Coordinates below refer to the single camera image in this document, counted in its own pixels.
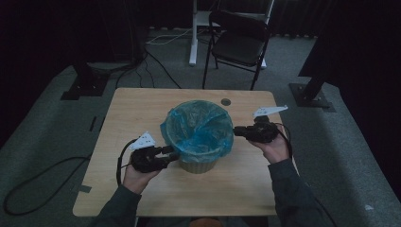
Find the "person's right hand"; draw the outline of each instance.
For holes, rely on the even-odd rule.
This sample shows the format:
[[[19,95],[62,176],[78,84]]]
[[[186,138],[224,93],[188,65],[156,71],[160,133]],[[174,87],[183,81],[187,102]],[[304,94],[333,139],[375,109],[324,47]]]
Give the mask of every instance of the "person's right hand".
[[[277,128],[279,131],[283,132],[283,126],[277,125]],[[278,134],[273,141],[267,144],[262,144],[254,141],[249,142],[257,148],[262,149],[263,156],[265,156],[265,158],[271,164],[275,164],[289,158],[288,147],[286,141],[281,134]]]

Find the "blue plastic bag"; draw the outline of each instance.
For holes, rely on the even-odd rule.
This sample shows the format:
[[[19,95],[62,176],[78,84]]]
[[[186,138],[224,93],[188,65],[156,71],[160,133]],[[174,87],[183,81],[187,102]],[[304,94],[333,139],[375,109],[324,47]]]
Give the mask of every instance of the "blue plastic bag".
[[[233,146],[233,122],[227,111],[213,102],[193,100],[168,112],[160,126],[166,144],[186,163],[211,163]]]

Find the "white desk leg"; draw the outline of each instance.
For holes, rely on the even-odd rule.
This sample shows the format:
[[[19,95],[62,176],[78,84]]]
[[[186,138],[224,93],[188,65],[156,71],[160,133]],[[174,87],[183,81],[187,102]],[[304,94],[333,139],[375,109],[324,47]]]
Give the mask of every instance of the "white desk leg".
[[[260,67],[261,67],[262,69],[265,69],[265,68],[267,67],[265,59],[263,59],[262,65],[261,65]]]
[[[194,0],[194,11],[192,15],[192,44],[191,44],[191,54],[189,56],[189,65],[195,66],[197,63],[197,52],[198,52],[198,38],[197,38],[197,0]]]

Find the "wooden table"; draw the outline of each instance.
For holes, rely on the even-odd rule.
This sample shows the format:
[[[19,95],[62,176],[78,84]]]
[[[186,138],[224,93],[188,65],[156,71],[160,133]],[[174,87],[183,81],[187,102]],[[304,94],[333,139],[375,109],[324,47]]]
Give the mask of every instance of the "wooden table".
[[[223,106],[223,98],[231,100]],[[115,170],[122,148],[149,131],[156,147],[165,146],[160,125],[168,111],[188,100],[212,101],[229,113],[234,126],[253,124],[259,107],[276,106],[270,92],[119,88],[115,91],[94,154],[74,206],[79,217],[97,216],[117,188]],[[269,116],[281,123],[280,115]],[[123,165],[130,159],[127,149]],[[268,161],[260,149],[235,136],[233,149],[213,169],[192,174],[171,163],[143,192],[138,217],[224,217],[275,215]]]

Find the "sleeve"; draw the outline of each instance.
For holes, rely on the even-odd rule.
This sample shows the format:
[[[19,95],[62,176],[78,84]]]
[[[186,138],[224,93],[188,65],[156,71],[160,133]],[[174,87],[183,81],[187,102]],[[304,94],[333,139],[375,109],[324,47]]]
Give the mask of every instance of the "sleeve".
[[[282,226],[328,226],[312,191],[290,159],[269,165],[277,216]]]
[[[118,186],[112,198],[104,205],[89,227],[134,226],[136,209],[141,197],[123,185]]]

